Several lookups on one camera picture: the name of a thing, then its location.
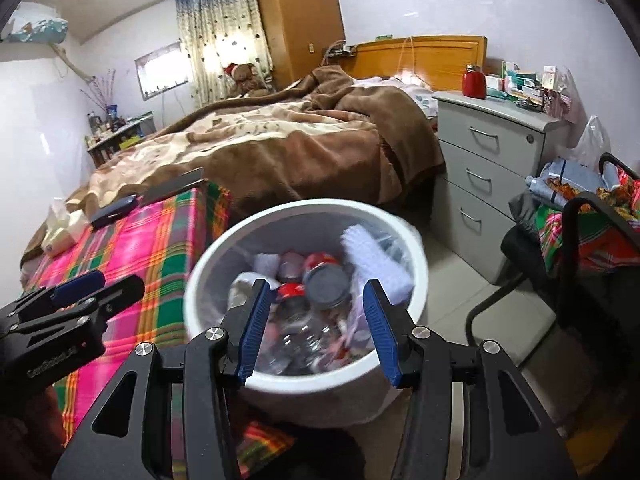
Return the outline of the orange wooden headboard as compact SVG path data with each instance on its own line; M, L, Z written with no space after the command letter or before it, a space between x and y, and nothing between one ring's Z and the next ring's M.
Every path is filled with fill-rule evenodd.
M351 56L338 60L357 79L372 76L416 76L434 91L461 91L468 65L484 66L484 36L411 36L358 44Z

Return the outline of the clear trash bag liner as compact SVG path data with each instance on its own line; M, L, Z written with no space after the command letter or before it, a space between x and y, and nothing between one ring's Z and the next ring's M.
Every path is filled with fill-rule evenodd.
M414 278L413 278L412 270L410 266L409 254L408 252L405 251L404 248L401 247L399 238L390 232L384 232L380 229L375 228L374 226L367 226L366 224L363 224L363 223L355 223L351 221L347 223L346 228L342 229L342 232L340 234L331 238L332 242L336 244L334 249L329 250L326 248L322 248L320 250L315 250L314 252L327 252L328 254L337 258L337 260L341 263L341 265L343 266L343 268L345 269L345 271L347 272L350 278L350 299L349 299L348 305L343 309L318 311L321 314L324 314L327 318L332 320L337 325L343 337L343 350L341 352L340 358L336 361L336 363L332 366L330 370L338 370L343 366L346 366L352 362L355 362L363 358L373 350L372 336L370 333L370 328L366 319L366 315L364 314L364 307L363 307L363 287L365 284L362 284L362 281L360 281L360 279L358 278L358 275L354 271L354 267L347 260L343 245L341 243L341 236L343 232L347 228L349 228L350 226L354 226L355 224L360 224L360 226L364 226L369 231L369 233L374 237L374 239L378 242L378 244L380 244L381 247L395 261L399 262L405 268L405 270L409 272L413 280L413 288L414 288ZM302 250L296 250L296 249L289 249L286 252L298 252L299 254L303 255L305 258L307 258L310 254L313 253L310 250L306 250L306 252L303 252ZM277 254L279 256L283 253L284 252L265 252L265 254ZM248 250L241 247L235 247L232 249L232 252L231 252L232 256L241 257L244 259L245 269L241 272L250 270L250 259L256 254L260 254L260 252L249 252ZM232 275L231 284L233 280L241 272L236 272L235 274ZM228 287L228 295L229 295L231 284ZM272 290L271 288L270 290L271 290L272 303L270 306L270 312L268 314L268 318L271 313L271 308L276 303L276 298L277 298L277 290ZM412 292L410 294L410 297L406 301L400 303L401 306L405 307L409 303L412 296ZM246 300L246 303L243 304L242 307L228 309L228 295L226 300L218 301L219 306L217 308L217 313L215 314L215 318L217 321L224 322L226 318L230 318L230 316L234 315L237 310L240 310L242 307L244 307L245 304L247 304L248 299L250 299L248 298Z

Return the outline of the red canister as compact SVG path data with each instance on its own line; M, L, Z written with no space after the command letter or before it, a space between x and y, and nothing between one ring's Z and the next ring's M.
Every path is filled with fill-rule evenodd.
M480 66L466 66L465 72L462 75L462 93L468 98L486 99L486 77Z

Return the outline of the white round trash bin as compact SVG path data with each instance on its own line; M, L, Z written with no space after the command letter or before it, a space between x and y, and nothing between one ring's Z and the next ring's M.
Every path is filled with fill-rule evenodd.
M378 207L354 200L318 198L271 207L232 226L203 252L186 283L183 319L190 338L220 323L219 300L226 300L232 275L245 269L244 259L231 255L289 249L334 249L331 238L348 222L374 226L400 240L409 254L414 289L407 304L413 322L427 317L428 266L418 231ZM375 352L338 370L318 375L274 376L254 372L240 391L244 400L276 419L314 427L347 427L378 417L398 396L384 377Z

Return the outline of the brown teddy bear santa hat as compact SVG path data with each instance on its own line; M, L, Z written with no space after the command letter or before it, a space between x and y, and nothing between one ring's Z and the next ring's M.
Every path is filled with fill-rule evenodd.
M244 96L268 96L271 89L260 78L259 70L252 63L230 63L224 68L224 73L231 80L228 93L230 98L244 98Z

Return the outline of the clear plastic bottle red cap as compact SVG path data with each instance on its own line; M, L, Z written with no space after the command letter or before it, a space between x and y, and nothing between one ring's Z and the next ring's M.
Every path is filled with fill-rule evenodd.
M282 284L262 336L256 370L274 376L322 374L332 368L342 350L341 331L311 307L305 287Z

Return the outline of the white wrapper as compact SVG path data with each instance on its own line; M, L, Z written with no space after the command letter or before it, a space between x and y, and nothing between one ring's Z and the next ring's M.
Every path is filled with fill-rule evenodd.
M281 283L277 280L280 266L277 254L254 255L250 259L250 270L241 272L232 282L228 295L228 309L242 307L250 298L254 284L258 280L266 281L272 290L277 290Z

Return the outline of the patterned window curtain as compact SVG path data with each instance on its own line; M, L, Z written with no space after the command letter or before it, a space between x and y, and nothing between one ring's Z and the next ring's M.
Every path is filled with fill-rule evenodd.
M191 96L197 107L227 99L231 65L250 64L269 84L273 62L258 0L175 0L181 49L189 67Z

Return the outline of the boxes on cabinet top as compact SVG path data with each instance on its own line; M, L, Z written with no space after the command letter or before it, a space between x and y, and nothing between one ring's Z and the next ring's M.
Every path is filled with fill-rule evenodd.
M582 101L568 68L547 65L536 73L521 70L515 63L502 62L498 73L486 74L485 78L488 96L571 124L578 123Z

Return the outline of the brown fleece bed blanket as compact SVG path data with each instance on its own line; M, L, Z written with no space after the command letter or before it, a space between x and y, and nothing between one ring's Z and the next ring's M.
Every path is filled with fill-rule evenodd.
M431 121L398 81L321 66L295 86L205 105L116 154L63 203L92 216L193 169L231 194L231 218L307 198L381 205L442 168Z

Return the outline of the black chair frame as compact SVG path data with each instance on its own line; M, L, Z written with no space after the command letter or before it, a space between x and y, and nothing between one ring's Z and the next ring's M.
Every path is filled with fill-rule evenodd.
M631 356L639 343L639 176L611 153L597 169L559 158L510 203L500 249L516 274L466 316L475 319L529 282L562 330L590 354Z

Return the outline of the dried branches in vase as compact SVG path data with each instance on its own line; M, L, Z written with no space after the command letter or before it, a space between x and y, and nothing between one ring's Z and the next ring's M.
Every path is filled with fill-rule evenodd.
M102 110L108 122L117 117L114 98L115 76L114 68L110 68L104 75L90 76L85 80L87 89L82 90L82 93Z

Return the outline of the red drink can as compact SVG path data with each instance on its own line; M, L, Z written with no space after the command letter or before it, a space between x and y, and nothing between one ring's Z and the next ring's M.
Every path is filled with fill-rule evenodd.
M314 310L343 309L349 303L349 275L337 258L327 252L313 252L305 259L303 285Z

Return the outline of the orange wooden wardrobe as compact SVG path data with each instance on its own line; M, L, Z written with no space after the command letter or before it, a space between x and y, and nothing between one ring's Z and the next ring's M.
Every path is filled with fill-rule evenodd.
M344 38L338 0L258 0L277 89L306 76Z

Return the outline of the small wall window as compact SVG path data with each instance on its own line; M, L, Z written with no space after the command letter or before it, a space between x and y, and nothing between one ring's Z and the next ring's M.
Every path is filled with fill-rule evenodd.
M189 67L180 41L137 58L134 66L145 101L189 80Z

